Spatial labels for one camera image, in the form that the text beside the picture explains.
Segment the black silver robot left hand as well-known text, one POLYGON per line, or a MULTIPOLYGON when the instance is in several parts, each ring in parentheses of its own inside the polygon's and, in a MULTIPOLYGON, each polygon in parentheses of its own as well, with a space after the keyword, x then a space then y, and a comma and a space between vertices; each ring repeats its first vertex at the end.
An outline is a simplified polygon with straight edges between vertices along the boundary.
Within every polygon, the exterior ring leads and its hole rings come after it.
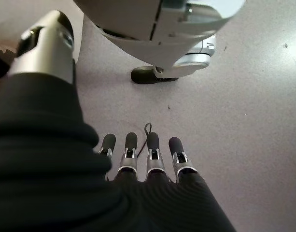
POLYGON ((21 37, 0 81, 0 232, 232 232, 204 179, 172 137, 176 182, 162 163, 159 137, 147 134, 147 175, 136 175, 137 136, 126 138, 113 181, 114 136, 83 120, 69 19, 50 11, 21 37))

